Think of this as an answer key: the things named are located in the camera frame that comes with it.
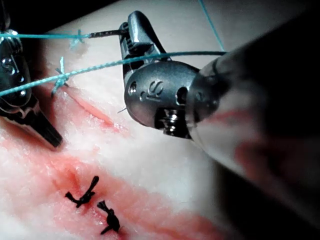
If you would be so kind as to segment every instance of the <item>logo on instrument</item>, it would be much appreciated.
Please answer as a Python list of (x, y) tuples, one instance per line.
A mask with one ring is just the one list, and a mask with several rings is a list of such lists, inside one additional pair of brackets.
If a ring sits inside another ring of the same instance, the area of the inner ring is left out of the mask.
[(163, 81), (153, 81), (151, 82), (147, 92), (143, 91), (140, 94), (140, 101), (144, 101), (145, 99), (153, 100), (160, 102), (161, 101), (161, 93), (164, 90), (164, 82)]

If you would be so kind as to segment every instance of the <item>forceps jaw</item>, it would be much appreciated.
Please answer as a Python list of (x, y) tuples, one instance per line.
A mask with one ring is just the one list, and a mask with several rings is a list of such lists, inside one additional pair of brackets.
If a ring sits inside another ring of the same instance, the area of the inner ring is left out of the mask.
[(43, 114), (33, 94), (27, 105), (20, 107), (19, 112), (12, 114), (0, 110), (0, 116), (26, 130), (51, 150), (57, 150), (63, 143), (62, 136)]

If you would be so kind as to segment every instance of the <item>dark background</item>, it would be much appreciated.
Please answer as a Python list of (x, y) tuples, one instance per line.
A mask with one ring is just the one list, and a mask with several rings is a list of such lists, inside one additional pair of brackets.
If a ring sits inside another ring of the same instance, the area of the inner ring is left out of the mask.
[(92, 13), (117, 0), (3, 0), (10, 28), (20, 34), (41, 34)]

